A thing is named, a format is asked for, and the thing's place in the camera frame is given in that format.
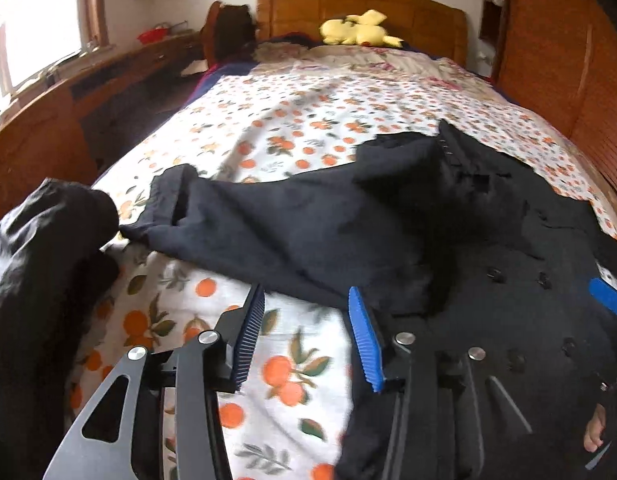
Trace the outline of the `person's right hand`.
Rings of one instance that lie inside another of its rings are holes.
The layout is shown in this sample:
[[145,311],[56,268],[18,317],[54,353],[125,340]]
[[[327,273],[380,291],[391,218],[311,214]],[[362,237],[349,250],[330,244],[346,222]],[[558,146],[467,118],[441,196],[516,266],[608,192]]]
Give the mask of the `person's right hand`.
[[597,404],[592,418],[585,427],[583,446],[586,452],[596,453],[604,444],[603,433],[606,429],[606,410]]

